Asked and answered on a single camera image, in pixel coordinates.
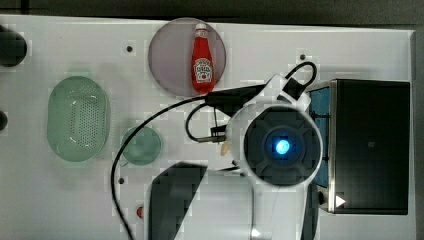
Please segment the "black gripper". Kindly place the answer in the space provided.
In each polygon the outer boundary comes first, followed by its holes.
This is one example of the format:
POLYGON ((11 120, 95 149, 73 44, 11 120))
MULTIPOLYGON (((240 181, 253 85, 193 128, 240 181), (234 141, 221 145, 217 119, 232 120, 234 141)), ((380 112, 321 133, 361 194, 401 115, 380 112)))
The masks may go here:
POLYGON ((213 91, 206 95, 205 103, 228 116, 237 113, 248 101, 265 88, 264 84, 213 91))

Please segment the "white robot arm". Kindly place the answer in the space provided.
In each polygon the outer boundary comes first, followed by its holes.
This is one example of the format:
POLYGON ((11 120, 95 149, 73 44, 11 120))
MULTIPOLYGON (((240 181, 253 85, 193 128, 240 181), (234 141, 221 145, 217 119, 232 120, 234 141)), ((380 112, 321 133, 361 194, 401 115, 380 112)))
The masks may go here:
POLYGON ((319 240, 323 156, 310 98, 292 77, 215 91, 204 103, 228 115, 217 140, 237 171, 178 162, 147 193, 145 240, 319 240))

